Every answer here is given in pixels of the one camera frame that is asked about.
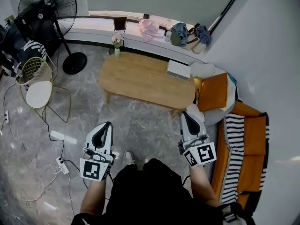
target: white box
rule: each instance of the white box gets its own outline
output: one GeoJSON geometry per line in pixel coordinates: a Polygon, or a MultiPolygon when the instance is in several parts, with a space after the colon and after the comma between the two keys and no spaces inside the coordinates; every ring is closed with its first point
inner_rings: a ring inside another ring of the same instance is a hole
{"type": "Polygon", "coordinates": [[[188,80],[191,77],[191,68],[187,65],[170,60],[166,74],[183,80],[188,80]]]}

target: flower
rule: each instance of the flower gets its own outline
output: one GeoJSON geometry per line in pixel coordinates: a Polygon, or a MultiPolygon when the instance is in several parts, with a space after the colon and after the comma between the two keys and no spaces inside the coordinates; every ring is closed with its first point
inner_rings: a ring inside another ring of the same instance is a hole
{"type": "Polygon", "coordinates": [[[123,34],[117,32],[112,34],[112,44],[115,46],[115,48],[119,48],[122,45],[123,39],[123,34]]]}

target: oval table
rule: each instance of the oval table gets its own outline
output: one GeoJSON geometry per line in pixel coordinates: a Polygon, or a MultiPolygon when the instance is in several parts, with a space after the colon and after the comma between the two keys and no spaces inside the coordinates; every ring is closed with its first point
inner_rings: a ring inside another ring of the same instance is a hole
{"type": "Polygon", "coordinates": [[[107,57],[99,75],[99,82],[109,94],[121,95],[165,106],[173,110],[172,117],[192,104],[195,83],[166,74],[168,62],[155,58],[121,52],[107,57]]]}

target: sneaker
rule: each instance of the sneaker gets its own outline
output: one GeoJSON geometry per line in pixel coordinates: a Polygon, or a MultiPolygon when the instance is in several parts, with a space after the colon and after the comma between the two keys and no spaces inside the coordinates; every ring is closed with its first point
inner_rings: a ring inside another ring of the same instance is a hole
{"type": "Polygon", "coordinates": [[[135,164],[135,161],[133,160],[133,154],[131,151],[127,150],[125,152],[125,159],[126,159],[127,165],[135,164]]]}

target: marble floor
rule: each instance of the marble floor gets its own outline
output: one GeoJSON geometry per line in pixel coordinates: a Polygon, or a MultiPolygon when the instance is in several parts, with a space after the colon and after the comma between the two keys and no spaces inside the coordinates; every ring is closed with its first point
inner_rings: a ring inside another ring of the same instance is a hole
{"type": "MultiPolygon", "coordinates": [[[[169,109],[118,96],[111,96],[110,103],[105,104],[105,94],[98,84],[98,75],[103,61],[109,56],[108,48],[79,44],[69,46],[72,52],[84,52],[88,63],[82,72],[66,75],[62,71],[62,63],[67,57],[64,46],[59,49],[59,57],[58,52],[52,57],[55,64],[58,61],[58,75],[54,84],[71,91],[72,107],[68,123],[61,121],[51,110],[46,110],[50,131],[64,137],[64,159],[79,166],[87,133],[96,125],[110,121],[114,129],[112,150],[118,155],[111,169],[113,178],[125,166],[124,151],[132,150],[140,169],[146,158],[158,158],[183,180],[189,171],[177,148],[181,139],[178,117],[172,119],[169,109]]],[[[14,83],[14,78],[2,78],[2,100],[7,88],[14,83]]],[[[63,117],[67,115],[66,98],[64,94],[55,93],[50,103],[63,117]]],[[[70,224],[73,214],[68,196],[69,178],[63,173],[57,175],[36,202],[25,202],[35,199],[43,186],[55,177],[48,169],[43,172],[41,170],[49,164],[57,165],[56,158],[60,156],[62,141],[49,140],[46,124],[23,101],[18,85],[8,91],[5,109],[9,111],[12,133],[5,124],[0,137],[0,220],[6,225],[70,224]]],[[[215,142],[216,126],[209,126],[207,130],[211,140],[215,142]]],[[[69,191],[76,214],[86,187],[78,170],[70,162],[66,163],[71,178],[69,191]]],[[[206,167],[209,176],[212,167],[213,165],[206,167]]],[[[190,191],[189,179],[185,187],[190,191]]],[[[107,179],[108,199],[111,188],[112,182],[107,179]]]]}

